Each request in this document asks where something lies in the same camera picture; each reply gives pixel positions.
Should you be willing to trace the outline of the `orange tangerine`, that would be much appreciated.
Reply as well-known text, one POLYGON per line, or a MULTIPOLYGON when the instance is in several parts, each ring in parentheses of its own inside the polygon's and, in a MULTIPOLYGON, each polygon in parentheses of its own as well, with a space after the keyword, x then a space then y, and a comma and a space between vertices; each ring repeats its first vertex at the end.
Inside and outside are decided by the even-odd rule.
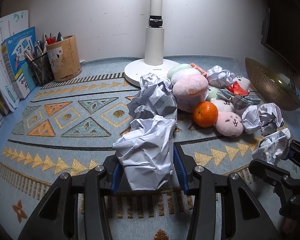
POLYGON ((194 122, 203 128, 213 126, 218 118, 217 107, 208 101, 199 103, 193 110, 194 122))

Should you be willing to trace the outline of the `cork pen holder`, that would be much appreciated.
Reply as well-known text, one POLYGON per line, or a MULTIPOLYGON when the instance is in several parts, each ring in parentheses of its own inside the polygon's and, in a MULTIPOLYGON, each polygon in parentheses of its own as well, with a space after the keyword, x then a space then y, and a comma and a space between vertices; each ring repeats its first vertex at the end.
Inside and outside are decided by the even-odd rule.
POLYGON ((81 74, 75 35, 66 36, 64 40, 48 44, 47 55, 56 82, 64 82, 81 74))

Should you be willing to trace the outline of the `three-ball plush dango large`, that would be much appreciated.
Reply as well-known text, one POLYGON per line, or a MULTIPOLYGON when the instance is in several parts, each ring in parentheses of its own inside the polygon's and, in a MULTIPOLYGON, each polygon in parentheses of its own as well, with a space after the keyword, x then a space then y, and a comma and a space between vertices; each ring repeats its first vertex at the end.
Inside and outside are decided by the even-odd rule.
POLYGON ((167 78, 171 82, 174 97, 179 100, 190 100, 208 91, 207 78, 187 63, 172 67, 167 72, 167 78))

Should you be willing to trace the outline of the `blue study workbook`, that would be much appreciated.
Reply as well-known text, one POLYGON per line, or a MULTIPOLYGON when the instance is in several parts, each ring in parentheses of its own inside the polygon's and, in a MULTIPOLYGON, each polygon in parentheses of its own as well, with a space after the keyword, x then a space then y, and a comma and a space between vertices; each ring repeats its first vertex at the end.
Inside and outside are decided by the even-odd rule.
POLYGON ((26 49, 34 51, 35 42, 36 30, 35 27, 31 27, 6 38, 1 44, 5 67, 18 98, 22 100, 25 99, 36 86, 29 63, 24 55, 26 49))

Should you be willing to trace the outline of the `black wall television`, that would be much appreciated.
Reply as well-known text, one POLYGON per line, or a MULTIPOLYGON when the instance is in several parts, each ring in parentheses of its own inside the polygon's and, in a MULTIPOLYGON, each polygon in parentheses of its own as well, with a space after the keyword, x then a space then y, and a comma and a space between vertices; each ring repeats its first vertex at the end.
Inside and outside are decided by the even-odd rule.
POLYGON ((261 44, 300 76, 300 0, 266 0, 261 44))

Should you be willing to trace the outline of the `white desk lamp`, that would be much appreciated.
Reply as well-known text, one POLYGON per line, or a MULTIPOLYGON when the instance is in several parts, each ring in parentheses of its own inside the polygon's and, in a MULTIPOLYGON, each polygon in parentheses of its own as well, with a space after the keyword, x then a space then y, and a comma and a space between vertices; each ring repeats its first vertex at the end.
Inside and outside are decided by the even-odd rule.
POLYGON ((146 27, 145 55, 125 66, 124 75, 130 84, 139 86, 140 78, 148 73, 166 77, 177 62, 164 59, 164 33, 162 0, 150 0, 148 26, 146 27))

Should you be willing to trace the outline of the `white cat plush doll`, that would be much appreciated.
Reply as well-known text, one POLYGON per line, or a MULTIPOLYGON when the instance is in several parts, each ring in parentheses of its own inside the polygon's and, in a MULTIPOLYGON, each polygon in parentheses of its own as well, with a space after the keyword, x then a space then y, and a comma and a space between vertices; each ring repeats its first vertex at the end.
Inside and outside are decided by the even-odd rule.
POLYGON ((250 93, 250 80, 243 76, 236 76, 233 78, 233 80, 234 83, 227 87, 228 91, 234 95, 248 96, 250 93))

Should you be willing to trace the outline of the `paper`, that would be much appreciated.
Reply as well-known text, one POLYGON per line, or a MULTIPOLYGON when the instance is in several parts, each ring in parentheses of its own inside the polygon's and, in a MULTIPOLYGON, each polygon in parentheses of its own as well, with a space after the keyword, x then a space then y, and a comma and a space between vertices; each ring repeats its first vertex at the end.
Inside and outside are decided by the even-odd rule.
POLYGON ((251 154, 253 159, 260 159, 276 166, 280 160, 288 155, 291 142, 289 128, 272 133, 260 142, 259 147, 251 154))

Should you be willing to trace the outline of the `brown ribbed glass bowl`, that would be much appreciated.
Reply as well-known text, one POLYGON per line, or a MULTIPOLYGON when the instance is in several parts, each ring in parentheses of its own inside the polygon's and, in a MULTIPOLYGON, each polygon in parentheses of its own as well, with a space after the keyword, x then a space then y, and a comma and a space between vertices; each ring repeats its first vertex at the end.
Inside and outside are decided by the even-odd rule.
POLYGON ((267 102, 277 104, 284 111, 300 107, 300 99, 281 77, 261 63, 246 57, 245 68, 249 80, 267 102))

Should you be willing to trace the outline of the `plaid fabric piece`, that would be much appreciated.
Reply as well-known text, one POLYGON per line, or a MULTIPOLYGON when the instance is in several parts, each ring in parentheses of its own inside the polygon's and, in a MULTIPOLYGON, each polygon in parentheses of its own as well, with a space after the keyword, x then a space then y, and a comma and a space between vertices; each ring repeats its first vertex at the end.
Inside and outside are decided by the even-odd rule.
POLYGON ((216 94, 218 98, 232 102, 234 106, 258 105, 261 102, 257 96, 235 95, 226 89, 220 89, 216 94))

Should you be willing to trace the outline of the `black mesh pen holder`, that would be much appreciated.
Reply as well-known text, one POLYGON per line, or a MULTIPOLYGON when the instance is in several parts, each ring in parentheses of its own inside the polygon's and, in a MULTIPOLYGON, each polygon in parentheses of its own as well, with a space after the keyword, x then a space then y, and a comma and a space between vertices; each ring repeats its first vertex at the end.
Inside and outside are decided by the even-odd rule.
POLYGON ((49 57, 47 53, 43 53, 37 42, 34 44, 34 51, 26 49, 24 55, 37 85, 44 86, 54 80, 49 57))

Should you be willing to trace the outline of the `paper ball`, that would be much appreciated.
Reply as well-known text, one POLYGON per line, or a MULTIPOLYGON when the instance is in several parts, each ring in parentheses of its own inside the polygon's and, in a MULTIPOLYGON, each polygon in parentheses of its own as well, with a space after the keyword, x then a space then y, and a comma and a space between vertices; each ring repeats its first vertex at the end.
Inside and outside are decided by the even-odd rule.
POLYGON ((245 133, 253 134, 260 130, 263 136, 276 132, 284 124, 281 109, 275 103, 265 103, 259 107, 251 105, 243 112, 241 119, 245 133))
POLYGON ((150 119, 156 115, 177 119, 177 100, 170 80, 153 73, 140 77, 140 90, 127 107, 129 115, 135 119, 150 119))
POLYGON ((206 72, 208 83, 213 87, 226 88, 235 82, 234 73, 227 69, 223 69, 221 66, 215 65, 206 72))
POLYGON ((135 119, 130 132, 113 143, 133 191, 155 191, 167 183, 173 173, 173 132, 175 119, 155 115, 135 119))

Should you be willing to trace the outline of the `small orange box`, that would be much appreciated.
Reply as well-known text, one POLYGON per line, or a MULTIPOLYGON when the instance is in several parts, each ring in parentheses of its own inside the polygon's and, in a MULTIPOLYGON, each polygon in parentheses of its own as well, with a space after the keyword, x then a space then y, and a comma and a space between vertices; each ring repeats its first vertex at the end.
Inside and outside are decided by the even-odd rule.
POLYGON ((200 72, 200 74, 202 74, 202 76, 206 77, 207 72, 205 70, 203 70, 203 68, 199 67, 198 65, 196 65, 195 63, 191 63, 190 66, 196 70, 198 70, 200 72))

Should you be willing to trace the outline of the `patterned blue table mat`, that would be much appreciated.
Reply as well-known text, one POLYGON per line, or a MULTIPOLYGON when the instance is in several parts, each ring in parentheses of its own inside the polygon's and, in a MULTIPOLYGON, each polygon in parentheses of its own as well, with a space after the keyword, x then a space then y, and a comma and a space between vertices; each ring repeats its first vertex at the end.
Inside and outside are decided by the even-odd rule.
MULTIPOLYGON (((87 173, 114 154, 112 145, 130 131, 128 103, 138 92, 124 77, 130 58, 83 64, 66 82, 35 90, 0 129, 0 224, 17 239, 32 211, 63 172, 87 173)), ((260 132, 223 138, 179 112, 173 133, 183 151, 216 174, 238 173, 257 195, 276 228, 281 228, 280 199, 274 188, 248 170, 260 132)), ((185 239, 194 197, 171 178, 159 191, 137 194, 121 181, 115 196, 105 198, 114 239, 185 239)))

